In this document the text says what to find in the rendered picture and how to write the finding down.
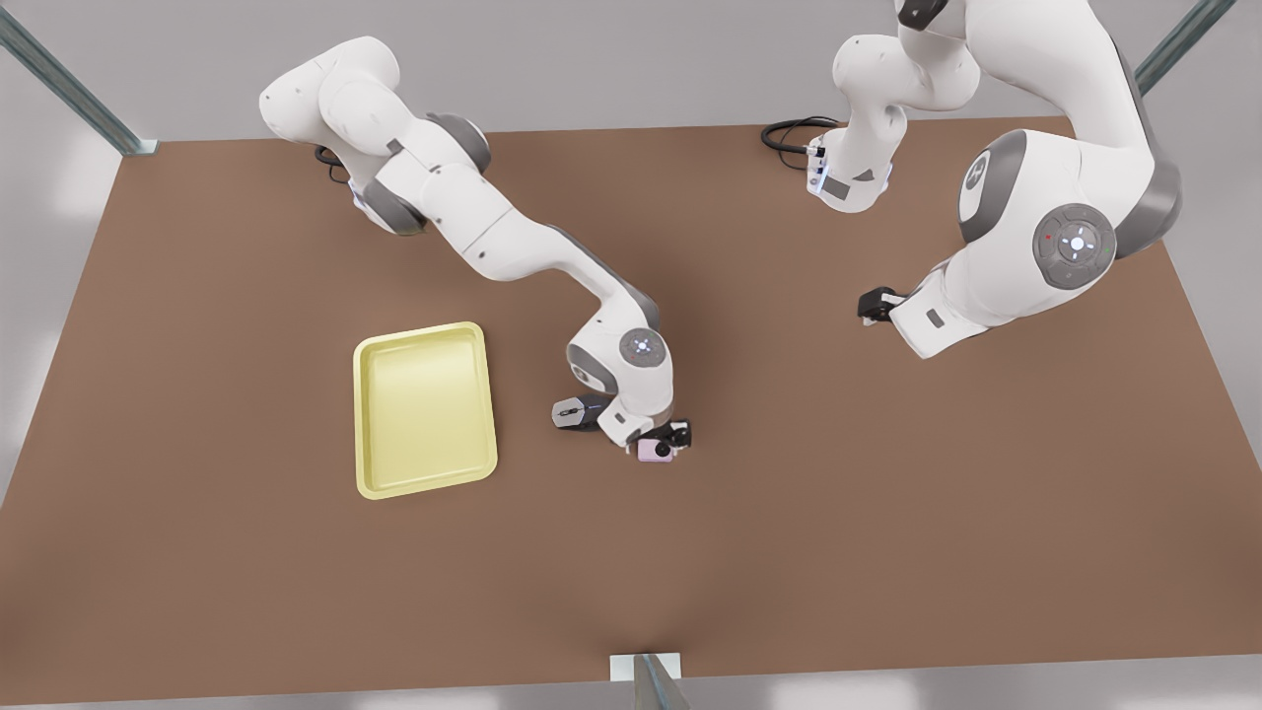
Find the grey computer mouse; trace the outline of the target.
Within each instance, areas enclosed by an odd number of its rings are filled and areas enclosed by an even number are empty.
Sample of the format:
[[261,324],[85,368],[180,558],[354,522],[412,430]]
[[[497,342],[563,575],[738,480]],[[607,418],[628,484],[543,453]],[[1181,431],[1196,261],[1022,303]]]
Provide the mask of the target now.
[[598,430],[599,415],[610,404],[610,396],[599,392],[586,392],[573,396],[573,399],[564,399],[553,405],[551,422],[558,430]]

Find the yellow rectangular tray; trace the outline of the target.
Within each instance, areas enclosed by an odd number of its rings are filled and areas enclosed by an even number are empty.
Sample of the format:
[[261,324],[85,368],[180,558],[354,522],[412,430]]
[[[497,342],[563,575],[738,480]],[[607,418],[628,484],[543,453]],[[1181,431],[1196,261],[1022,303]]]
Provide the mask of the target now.
[[352,363],[360,496],[387,499],[491,475],[498,449],[478,324],[374,335]]

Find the silver frame post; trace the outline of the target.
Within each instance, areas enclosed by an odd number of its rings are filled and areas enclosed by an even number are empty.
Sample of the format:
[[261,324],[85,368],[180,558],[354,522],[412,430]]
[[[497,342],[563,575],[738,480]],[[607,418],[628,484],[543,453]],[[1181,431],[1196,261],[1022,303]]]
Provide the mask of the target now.
[[612,655],[610,678],[634,684],[635,710],[692,710],[679,687],[679,653]]
[[0,45],[4,45],[52,95],[67,103],[121,156],[153,156],[156,153],[162,143],[138,136],[114,115],[111,108],[81,84],[80,79],[3,5],[0,5]]
[[1196,0],[1133,72],[1140,95],[1148,95],[1234,5],[1235,0]]

